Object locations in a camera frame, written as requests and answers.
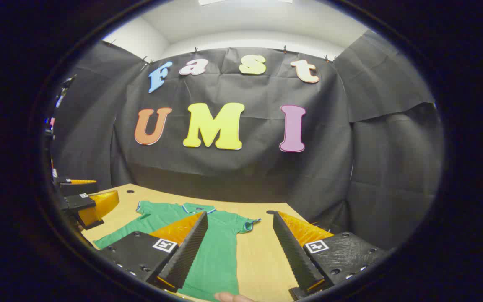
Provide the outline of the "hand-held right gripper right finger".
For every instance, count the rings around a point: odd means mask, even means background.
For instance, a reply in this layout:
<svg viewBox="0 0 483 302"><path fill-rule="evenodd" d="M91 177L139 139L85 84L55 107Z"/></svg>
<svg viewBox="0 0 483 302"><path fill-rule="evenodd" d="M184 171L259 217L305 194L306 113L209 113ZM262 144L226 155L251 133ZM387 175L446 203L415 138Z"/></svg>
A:
<svg viewBox="0 0 483 302"><path fill-rule="evenodd" d="M295 301L365 274L388 254L351 232L332 234L281 211L272 211L272 216L298 284L289 291Z"/></svg>

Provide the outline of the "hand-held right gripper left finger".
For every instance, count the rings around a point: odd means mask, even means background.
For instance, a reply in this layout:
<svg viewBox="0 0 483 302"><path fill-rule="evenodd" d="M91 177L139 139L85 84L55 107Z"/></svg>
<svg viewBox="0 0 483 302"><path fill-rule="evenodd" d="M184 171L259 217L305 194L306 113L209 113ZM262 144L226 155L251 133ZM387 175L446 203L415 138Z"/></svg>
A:
<svg viewBox="0 0 483 302"><path fill-rule="evenodd" d="M183 287L208 229L205 211L157 231L133 231L98 251L106 261L134 279L177 292Z"/></svg>

